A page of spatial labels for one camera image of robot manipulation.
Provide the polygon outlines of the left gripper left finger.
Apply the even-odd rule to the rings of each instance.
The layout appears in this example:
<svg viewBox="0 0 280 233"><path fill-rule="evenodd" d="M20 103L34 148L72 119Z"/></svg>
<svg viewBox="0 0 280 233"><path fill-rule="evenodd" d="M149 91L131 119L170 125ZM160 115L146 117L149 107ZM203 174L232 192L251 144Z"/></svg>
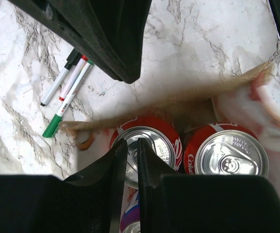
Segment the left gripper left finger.
<svg viewBox="0 0 280 233"><path fill-rule="evenodd" d="M52 175L0 175L0 233L119 231L128 147L60 180Z"/></svg>

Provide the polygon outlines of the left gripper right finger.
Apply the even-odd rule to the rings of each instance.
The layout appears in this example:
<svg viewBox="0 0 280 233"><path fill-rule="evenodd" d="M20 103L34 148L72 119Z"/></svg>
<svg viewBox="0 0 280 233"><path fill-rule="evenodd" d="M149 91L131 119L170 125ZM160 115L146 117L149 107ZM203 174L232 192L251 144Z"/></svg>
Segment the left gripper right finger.
<svg viewBox="0 0 280 233"><path fill-rule="evenodd" d="M251 175L185 175L138 141L143 233L280 233L280 199Z"/></svg>

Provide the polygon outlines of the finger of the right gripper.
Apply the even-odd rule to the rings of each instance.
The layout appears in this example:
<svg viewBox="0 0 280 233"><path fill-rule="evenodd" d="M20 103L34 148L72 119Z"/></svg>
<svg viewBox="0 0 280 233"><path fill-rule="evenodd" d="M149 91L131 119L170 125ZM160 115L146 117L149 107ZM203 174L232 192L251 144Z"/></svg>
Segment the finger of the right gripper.
<svg viewBox="0 0 280 233"><path fill-rule="evenodd" d="M12 0L112 79L140 78L149 0Z"/></svg>

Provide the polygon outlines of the purple soda can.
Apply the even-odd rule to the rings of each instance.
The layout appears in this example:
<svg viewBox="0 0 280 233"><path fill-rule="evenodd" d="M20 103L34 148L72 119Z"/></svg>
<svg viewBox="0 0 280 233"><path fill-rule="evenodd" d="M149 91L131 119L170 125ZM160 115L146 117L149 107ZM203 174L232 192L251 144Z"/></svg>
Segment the purple soda can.
<svg viewBox="0 0 280 233"><path fill-rule="evenodd" d="M120 221L122 233L140 233L140 203L139 193L136 191L126 207Z"/></svg>

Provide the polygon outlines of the red soda can front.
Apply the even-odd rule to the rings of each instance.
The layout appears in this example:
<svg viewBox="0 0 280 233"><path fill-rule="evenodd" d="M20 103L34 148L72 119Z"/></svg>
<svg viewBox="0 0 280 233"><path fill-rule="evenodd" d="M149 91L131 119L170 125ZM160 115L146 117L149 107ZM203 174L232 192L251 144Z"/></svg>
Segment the red soda can front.
<svg viewBox="0 0 280 233"><path fill-rule="evenodd" d="M137 141L148 141L154 152L172 169L179 170L183 157L183 147L172 121L154 116L136 116L121 123L112 134L109 147L120 139L128 146L125 185L138 189Z"/></svg>

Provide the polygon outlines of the red soda can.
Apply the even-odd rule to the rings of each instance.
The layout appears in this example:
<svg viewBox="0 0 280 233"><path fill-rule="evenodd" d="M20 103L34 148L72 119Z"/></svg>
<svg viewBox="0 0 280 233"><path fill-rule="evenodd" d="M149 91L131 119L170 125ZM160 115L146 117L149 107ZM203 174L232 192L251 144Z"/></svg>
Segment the red soda can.
<svg viewBox="0 0 280 233"><path fill-rule="evenodd" d="M188 127L181 139L181 173L268 176L269 160L265 149L254 133L241 125L215 122Z"/></svg>
<svg viewBox="0 0 280 233"><path fill-rule="evenodd" d="M172 121L154 116L136 116L121 123L112 134L109 147L120 139L128 146L125 185L138 189L137 141L148 141L154 152L172 169L179 170L183 157L183 147Z"/></svg>

